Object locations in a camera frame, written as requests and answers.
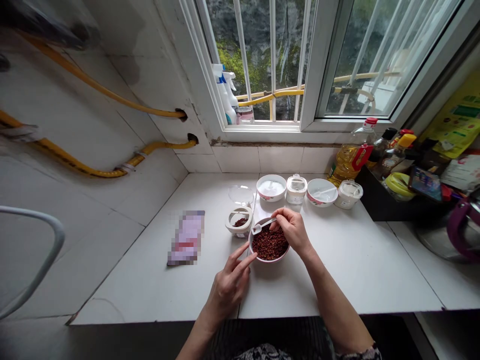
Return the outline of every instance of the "ground spice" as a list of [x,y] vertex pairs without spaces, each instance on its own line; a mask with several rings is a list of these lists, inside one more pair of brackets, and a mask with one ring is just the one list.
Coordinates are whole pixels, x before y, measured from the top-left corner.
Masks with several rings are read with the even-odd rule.
[[253,237],[251,247],[262,260],[275,260],[281,257],[289,248],[282,228],[270,231],[269,226],[261,228],[261,232]]
[[235,225],[233,225],[235,228],[239,228],[243,225],[245,225],[245,223],[247,222],[248,220],[246,218],[241,218],[240,220],[237,220],[235,222]]

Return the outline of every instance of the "spray bottle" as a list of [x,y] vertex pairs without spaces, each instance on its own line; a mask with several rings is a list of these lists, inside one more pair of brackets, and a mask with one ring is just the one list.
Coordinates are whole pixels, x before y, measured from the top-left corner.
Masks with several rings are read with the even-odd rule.
[[234,86],[234,82],[232,81],[232,79],[235,79],[235,73],[223,71],[222,74],[226,81],[224,85],[226,88],[226,93],[228,94],[228,101],[230,102],[230,106],[236,109],[239,106],[239,101],[237,100],[234,93],[232,92],[232,90],[233,91],[237,90]]
[[223,76],[224,66],[222,64],[212,64],[211,68],[213,70],[213,75],[215,76],[216,86],[220,92],[221,104],[223,106],[223,111],[225,111],[226,122],[228,125],[237,123],[237,113],[230,105],[229,95],[227,93],[227,88],[224,84],[227,82]]

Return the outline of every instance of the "hand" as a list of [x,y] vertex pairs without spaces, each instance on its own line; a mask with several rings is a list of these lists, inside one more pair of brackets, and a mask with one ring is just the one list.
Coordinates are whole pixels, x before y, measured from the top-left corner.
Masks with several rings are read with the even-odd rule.
[[313,250],[302,215],[281,207],[275,210],[271,217],[276,218],[276,221],[271,223],[270,231],[277,231],[281,227],[288,243],[300,257]]
[[228,257],[223,270],[215,275],[208,300],[198,317],[206,322],[207,328],[213,332],[232,313],[247,290],[249,265],[257,257],[257,253],[254,252],[244,260],[239,260],[240,255],[248,247],[247,241],[235,250]]

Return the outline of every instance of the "patterned clothing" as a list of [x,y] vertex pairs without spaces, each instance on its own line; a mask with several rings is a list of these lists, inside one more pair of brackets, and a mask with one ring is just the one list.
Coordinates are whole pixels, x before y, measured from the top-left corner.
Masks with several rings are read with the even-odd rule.
[[321,317],[227,320],[206,360],[382,360],[376,344],[364,353],[335,354]]

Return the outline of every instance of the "window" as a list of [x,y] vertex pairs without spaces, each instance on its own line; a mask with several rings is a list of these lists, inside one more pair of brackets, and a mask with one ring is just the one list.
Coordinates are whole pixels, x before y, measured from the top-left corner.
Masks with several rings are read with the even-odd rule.
[[480,7],[475,0],[196,0],[196,10],[209,59],[235,72],[234,95],[254,112],[248,123],[220,119],[213,137],[324,142],[308,133],[345,133],[372,115],[380,130],[400,127],[475,28]]

